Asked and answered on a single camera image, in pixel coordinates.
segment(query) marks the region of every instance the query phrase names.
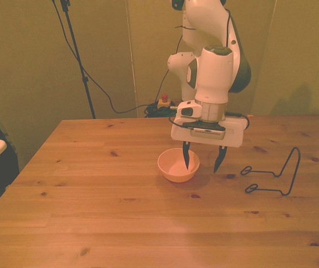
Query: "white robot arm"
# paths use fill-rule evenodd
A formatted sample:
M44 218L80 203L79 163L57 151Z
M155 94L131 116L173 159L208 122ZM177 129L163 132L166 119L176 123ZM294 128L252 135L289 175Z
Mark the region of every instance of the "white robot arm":
M235 24L224 0L171 0L183 13L183 41L193 52L169 57L168 68L180 79L182 100L173 121L172 138L184 141L188 166L190 142L240 147L247 121L226 117L228 92L238 93L250 82L251 70L244 56ZM210 44L208 36L217 44ZM214 172L223 157L219 156Z

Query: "bowl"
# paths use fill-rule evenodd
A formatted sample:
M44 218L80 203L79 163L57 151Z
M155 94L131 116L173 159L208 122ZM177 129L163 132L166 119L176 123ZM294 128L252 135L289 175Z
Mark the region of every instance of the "bowl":
M189 150L189 168L185 165L182 148L164 151L158 157L158 167L167 180L183 183L190 180L199 168L199 157Z

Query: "cable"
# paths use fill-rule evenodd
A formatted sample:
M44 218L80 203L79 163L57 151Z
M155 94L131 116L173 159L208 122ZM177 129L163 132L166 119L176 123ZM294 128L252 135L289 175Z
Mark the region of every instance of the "cable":
M177 127L189 128L189 127L187 127L187 126L181 126L181 125L175 123L175 122L172 120L172 116L168 117L168 120L169 120L170 123L172 123L173 125L176 125Z
M163 79L162 79L162 81L160 83L160 87L159 87L159 90L158 90L157 96L155 97L155 101L154 102L156 102L157 99L158 99L158 95L159 95L159 92L161 90L161 86L163 85L164 79L165 79L166 75L168 74L168 72L169 72L169 70L166 71L166 73L165 73L165 75L164 75L164 77L163 77Z
M187 30L196 30L195 28L188 28L188 27L185 27L183 25L180 25L180 26L177 26L177 27L174 27L174 28L184 28L184 29L187 29Z
M225 112L226 116L235 116L235 117L245 117L245 119L247 120L247 125L246 128L244 130L247 130L250 126L250 120L248 118L248 116L241 114L241 113L233 113L233 112Z
M175 51L175 53L178 53L179 45L180 45L180 42L181 42L182 38L183 38L183 36L181 36L180 39L179 39L179 42L178 42L178 45L177 45L177 50ZM159 92L161 90L161 86L163 85L164 79L165 79L166 75L168 74L168 72L169 72L169 70L166 71L166 73L165 73L165 75L164 75L164 77L163 77L163 79L162 79L162 81L160 83L160 87L159 87L159 90L158 90L157 96L155 97L155 101L154 102L156 102L157 99L158 99Z
M183 36L181 36L180 39L179 39L179 42L178 42L178 45L177 45L177 50L175 51L175 53L178 53L179 45L180 45L180 42L181 42L182 39L183 39Z
M58 14L58 18L59 18L59 21L60 21L60 24L61 24L61 28L63 29L63 34L64 34L64 37L65 37L65 41L66 41L66 43L68 44L69 48L71 49L71 52L72 52L72 54L74 55L74 57L76 58L76 60L79 61L79 59L77 58L77 56L76 56L76 54L75 54L73 48L71 47L71 45L70 45L70 43L69 43L69 41L68 41L68 39L67 39L67 37L66 37L66 32L65 32L64 25L63 25L63 21L62 21L62 19L61 19L61 17L60 17L60 13L59 13L58 7L56 6L55 0L52 0L52 2L53 2L54 7L55 7L55 9L56 9L56 13ZM113 107L112 99L111 99L111 97L107 94L107 92L89 75L89 73L85 70L84 67L83 67L83 71L88 75L88 77L92 80L92 82L94 82L94 83L96 84L96 86L98 86L98 87L100 88L100 90L102 90L102 92L107 96L107 98L108 98L108 100L109 100L109 103L110 103L110 105L111 105L111 108L112 108L112 110L113 110L115 113L118 113L118 114L120 114L120 113L127 113L127 112L133 111L133 110L135 110L135 109L137 109L137 108L139 108L139 107L143 107L143 106L148 106L148 105L150 105L150 104L139 105L139 106L137 106L137 107L135 107L135 108L133 108L133 109L130 109L130 110L124 111L124 112L118 112L118 111L116 111L116 109Z
M152 103L145 110L146 114L145 118L153 118L153 117L171 117L177 113L176 108L172 108L175 103L171 102L170 107L160 107L157 108L158 102Z
M228 9L225 9L228 12L227 25L226 25L226 47L228 47L228 25L230 23L231 12Z

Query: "wood grain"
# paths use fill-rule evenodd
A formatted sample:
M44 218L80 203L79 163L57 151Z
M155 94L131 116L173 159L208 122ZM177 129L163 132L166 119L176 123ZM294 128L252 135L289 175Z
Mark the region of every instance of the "wood grain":
M192 144L193 179L158 156L182 143L167 118L62 121L0 198L0 267L319 267L319 116L254 116L216 174ZM297 155L279 173L292 147Z

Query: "microphone stand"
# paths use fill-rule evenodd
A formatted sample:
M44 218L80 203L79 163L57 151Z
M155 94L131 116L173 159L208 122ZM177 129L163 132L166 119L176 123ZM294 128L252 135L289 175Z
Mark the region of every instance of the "microphone stand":
M79 50L77 49L77 45L76 45L74 31L72 29L71 21L70 21L70 17L69 17L69 8L68 8L68 6L70 5L70 0L60 0L60 2L61 2L61 6L63 8L63 11L65 12L66 19L68 21L68 25L69 25L69 29L70 29L70 33L71 33L71 37L72 37L72 42L74 43L74 47L75 47L75 51L76 51L77 61L78 61L79 65L80 65L80 70L81 70L81 74L82 74L82 82L83 82L83 84L85 86L88 103L89 103L90 109L91 109L92 118L96 119L96 116L94 114L92 101L91 101L91 97L90 97L90 92L89 92L89 89L88 89L88 86L87 86L88 78L85 76L85 73L84 73L84 70L83 70L83 66L82 66L82 63L81 63Z

